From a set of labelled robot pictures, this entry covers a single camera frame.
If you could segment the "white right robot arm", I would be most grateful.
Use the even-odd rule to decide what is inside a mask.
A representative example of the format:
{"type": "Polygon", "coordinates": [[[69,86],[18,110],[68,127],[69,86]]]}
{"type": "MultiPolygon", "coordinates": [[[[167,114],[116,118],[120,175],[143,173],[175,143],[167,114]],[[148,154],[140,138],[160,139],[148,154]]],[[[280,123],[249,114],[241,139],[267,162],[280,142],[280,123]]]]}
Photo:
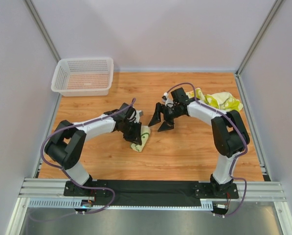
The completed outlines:
{"type": "Polygon", "coordinates": [[[232,187],[237,160],[249,144],[249,135],[239,112],[233,110],[226,113],[192,98],[166,104],[158,102],[149,126],[161,123],[159,132],[172,130],[174,119],[184,115],[211,126],[219,157],[210,176],[210,186],[215,194],[226,193],[232,187]]]}

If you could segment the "green and cream patterned towel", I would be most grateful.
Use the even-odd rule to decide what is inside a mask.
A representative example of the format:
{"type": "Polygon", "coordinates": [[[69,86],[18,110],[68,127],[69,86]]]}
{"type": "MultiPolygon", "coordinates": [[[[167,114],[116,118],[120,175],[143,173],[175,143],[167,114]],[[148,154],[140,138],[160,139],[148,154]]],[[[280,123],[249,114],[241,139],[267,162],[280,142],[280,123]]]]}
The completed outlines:
{"type": "Polygon", "coordinates": [[[150,137],[150,134],[151,134],[150,127],[143,125],[141,127],[141,145],[132,143],[131,149],[136,151],[136,152],[142,152],[142,150],[144,149],[144,147],[145,147],[145,145],[150,137]]]}

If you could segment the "yellow and cream towel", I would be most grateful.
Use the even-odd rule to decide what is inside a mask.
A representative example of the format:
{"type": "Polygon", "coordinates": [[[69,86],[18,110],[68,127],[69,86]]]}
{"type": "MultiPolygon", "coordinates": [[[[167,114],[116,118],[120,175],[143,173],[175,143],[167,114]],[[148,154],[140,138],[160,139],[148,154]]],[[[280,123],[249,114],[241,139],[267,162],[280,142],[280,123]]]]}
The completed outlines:
{"type": "Polygon", "coordinates": [[[211,106],[218,110],[223,110],[225,112],[229,112],[232,110],[240,112],[244,107],[241,101],[236,99],[229,92],[203,94],[200,88],[196,88],[195,92],[194,91],[186,92],[186,95],[189,98],[193,98],[194,94],[196,94],[196,98],[197,100],[199,100],[200,104],[204,103],[208,106],[211,106]]]}

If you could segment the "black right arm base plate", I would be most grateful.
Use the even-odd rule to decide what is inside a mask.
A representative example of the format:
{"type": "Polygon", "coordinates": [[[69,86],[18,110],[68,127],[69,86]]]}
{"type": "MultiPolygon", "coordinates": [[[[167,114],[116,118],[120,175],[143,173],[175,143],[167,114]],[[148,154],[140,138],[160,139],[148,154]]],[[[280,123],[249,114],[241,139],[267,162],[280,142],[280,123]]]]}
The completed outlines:
{"type": "Polygon", "coordinates": [[[232,183],[224,188],[216,188],[212,183],[197,183],[193,187],[194,196],[200,199],[238,199],[236,184],[232,183]]]}

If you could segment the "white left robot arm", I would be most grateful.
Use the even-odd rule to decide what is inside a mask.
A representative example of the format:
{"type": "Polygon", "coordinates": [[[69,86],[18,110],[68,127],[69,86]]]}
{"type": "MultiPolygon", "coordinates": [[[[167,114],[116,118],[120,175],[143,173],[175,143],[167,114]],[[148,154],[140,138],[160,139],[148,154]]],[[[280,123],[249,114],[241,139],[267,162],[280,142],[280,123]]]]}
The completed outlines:
{"type": "Polygon", "coordinates": [[[48,155],[70,180],[82,188],[92,187],[92,177],[80,162],[84,144],[100,135],[121,132],[123,139],[130,143],[142,144],[140,117],[141,110],[132,104],[123,103],[119,109],[104,112],[101,116],[83,122],[63,120],[42,144],[41,157],[48,155]]]}

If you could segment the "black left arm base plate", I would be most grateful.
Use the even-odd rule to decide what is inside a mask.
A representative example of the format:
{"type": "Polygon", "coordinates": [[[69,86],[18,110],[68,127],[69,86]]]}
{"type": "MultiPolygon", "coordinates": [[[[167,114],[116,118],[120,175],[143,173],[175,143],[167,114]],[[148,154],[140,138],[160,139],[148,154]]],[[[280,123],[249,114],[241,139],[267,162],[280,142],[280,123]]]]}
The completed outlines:
{"type": "Polygon", "coordinates": [[[73,197],[108,197],[112,196],[112,193],[108,190],[97,190],[97,189],[87,189],[75,185],[71,181],[67,181],[64,188],[64,196],[73,196],[73,197]]]}

